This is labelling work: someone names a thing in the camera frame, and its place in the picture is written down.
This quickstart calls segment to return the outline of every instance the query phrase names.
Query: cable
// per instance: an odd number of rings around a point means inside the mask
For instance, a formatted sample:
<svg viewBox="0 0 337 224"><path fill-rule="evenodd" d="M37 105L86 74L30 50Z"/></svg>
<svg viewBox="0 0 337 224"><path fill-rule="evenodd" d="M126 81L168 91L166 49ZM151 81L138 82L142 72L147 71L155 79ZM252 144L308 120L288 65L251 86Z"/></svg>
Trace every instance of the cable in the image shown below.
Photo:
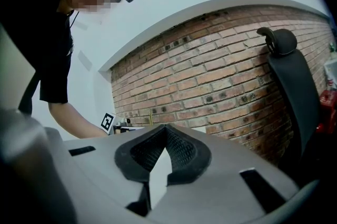
<svg viewBox="0 0 337 224"><path fill-rule="evenodd" d="M76 14L76 16L75 16L75 18L74 18L72 24L70 25L70 28L72 28L72 26L73 26L73 24L74 24L74 22L75 22L76 17L78 16L78 14L79 14L79 12L77 12L77 14Z"/></svg>

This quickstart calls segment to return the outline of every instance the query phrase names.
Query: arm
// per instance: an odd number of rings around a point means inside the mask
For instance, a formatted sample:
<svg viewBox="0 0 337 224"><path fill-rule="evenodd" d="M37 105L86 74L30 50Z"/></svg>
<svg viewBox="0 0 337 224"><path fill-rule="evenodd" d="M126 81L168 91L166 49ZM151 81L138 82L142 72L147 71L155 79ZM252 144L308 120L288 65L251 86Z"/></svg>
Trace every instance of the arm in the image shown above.
<svg viewBox="0 0 337 224"><path fill-rule="evenodd" d="M79 112L69 103L48 103L49 111L56 122L78 138L104 137L107 134L82 117Z"/></svg>

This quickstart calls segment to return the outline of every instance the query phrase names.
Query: black t-shirt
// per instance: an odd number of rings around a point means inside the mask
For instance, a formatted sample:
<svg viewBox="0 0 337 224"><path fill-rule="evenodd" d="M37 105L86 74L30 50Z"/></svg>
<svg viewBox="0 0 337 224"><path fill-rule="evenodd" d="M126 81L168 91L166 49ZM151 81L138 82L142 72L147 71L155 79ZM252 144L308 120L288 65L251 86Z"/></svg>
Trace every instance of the black t-shirt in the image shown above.
<svg viewBox="0 0 337 224"><path fill-rule="evenodd" d="M66 103L73 39L69 18L57 12L60 0L1 0L2 24L35 68L19 109L32 113L32 96L41 81L40 100Z"/></svg>

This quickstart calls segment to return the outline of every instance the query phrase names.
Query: red object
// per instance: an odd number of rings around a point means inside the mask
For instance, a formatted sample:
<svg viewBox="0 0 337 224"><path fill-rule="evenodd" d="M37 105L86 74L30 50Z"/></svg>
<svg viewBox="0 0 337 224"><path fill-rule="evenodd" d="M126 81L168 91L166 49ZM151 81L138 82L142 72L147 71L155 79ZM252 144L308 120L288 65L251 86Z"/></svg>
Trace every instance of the red object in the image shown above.
<svg viewBox="0 0 337 224"><path fill-rule="evenodd" d="M323 122L317 127L316 133L332 134L336 125L337 91L323 91L320 102Z"/></svg>

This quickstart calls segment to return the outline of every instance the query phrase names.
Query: chair headrest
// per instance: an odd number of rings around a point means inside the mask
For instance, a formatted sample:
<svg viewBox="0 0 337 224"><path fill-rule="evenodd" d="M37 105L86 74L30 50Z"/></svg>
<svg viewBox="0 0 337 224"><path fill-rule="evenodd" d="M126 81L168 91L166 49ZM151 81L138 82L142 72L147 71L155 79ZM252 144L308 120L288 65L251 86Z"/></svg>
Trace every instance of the chair headrest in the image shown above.
<svg viewBox="0 0 337 224"><path fill-rule="evenodd" d="M262 27L256 31L265 36L265 42L269 51L274 56L285 56L292 53L297 47L295 35L288 29L282 28L272 31L269 28Z"/></svg>

